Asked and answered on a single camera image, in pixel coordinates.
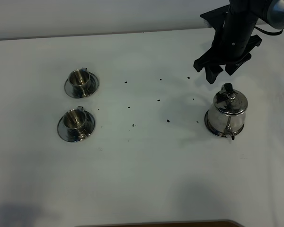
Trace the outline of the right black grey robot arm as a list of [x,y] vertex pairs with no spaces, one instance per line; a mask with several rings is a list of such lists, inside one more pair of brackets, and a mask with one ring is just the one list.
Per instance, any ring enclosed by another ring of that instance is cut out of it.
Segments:
[[223,70],[232,75],[251,59],[250,51],[260,46],[261,38],[252,35],[258,19],[277,29],[262,33],[274,36],[283,32],[284,0],[231,0],[200,17],[215,30],[215,35],[211,48],[195,60],[194,68],[198,72],[205,70],[206,80],[213,84]]

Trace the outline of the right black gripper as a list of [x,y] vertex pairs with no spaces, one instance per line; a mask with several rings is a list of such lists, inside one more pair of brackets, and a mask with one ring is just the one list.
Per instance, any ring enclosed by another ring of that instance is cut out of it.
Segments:
[[197,72],[205,68],[206,80],[213,84],[223,70],[231,76],[251,59],[249,52],[261,43],[257,38],[253,45],[249,44],[258,17],[248,4],[229,4],[200,17],[214,28],[215,36],[211,48],[194,61],[193,67]]

